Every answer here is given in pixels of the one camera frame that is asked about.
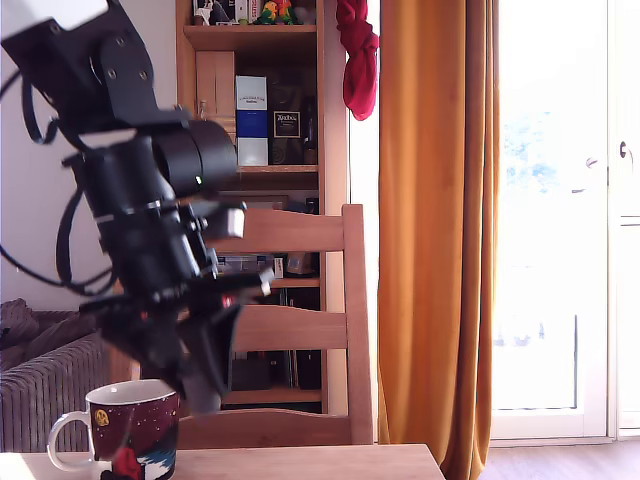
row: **chair backrest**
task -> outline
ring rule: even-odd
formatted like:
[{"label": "chair backrest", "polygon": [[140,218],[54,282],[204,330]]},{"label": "chair backrest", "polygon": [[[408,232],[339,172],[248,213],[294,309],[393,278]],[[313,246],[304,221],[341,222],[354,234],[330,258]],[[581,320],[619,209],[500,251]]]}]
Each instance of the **chair backrest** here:
[{"label": "chair backrest", "polygon": [[346,349],[348,415],[248,409],[187,417],[180,420],[178,448],[373,443],[362,206],[345,205],[341,217],[250,209],[244,238],[214,246],[219,253],[344,252],[345,313],[250,305],[238,321],[234,349]]}]

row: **wooden table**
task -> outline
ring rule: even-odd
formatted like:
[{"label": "wooden table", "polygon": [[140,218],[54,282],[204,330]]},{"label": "wooden table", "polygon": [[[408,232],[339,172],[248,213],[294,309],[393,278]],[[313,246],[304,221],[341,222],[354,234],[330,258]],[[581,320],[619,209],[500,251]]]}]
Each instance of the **wooden table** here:
[{"label": "wooden table", "polygon": [[[86,453],[62,454],[73,461]],[[0,454],[0,480],[86,480],[55,468],[44,453]],[[172,480],[422,479],[444,477],[425,445],[179,451]]]}]

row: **red mug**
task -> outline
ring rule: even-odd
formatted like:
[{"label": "red mug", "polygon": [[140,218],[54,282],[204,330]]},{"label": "red mug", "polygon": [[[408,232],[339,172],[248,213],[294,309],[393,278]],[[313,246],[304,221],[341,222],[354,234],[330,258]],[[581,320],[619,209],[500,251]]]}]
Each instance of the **red mug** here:
[{"label": "red mug", "polygon": [[[85,412],[63,415],[49,434],[47,452],[60,470],[90,470],[95,480],[166,480],[176,465],[176,392],[160,380],[100,387],[86,397]],[[62,427],[79,420],[89,428],[90,457],[65,462],[56,451]]]}]

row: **orange curtain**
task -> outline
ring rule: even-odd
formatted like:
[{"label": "orange curtain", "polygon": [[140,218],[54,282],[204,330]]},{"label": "orange curtain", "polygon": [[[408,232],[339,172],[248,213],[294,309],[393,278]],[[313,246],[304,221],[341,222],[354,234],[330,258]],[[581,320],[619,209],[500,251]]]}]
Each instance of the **orange curtain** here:
[{"label": "orange curtain", "polygon": [[380,441],[478,478],[491,423],[498,0],[383,0]]}]

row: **floor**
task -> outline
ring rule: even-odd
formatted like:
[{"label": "floor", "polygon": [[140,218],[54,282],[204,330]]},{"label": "floor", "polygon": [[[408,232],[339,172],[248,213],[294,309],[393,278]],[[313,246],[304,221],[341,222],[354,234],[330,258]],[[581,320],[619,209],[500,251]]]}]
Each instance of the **floor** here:
[{"label": "floor", "polygon": [[480,480],[640,480],[640,441],[492,448]]}]

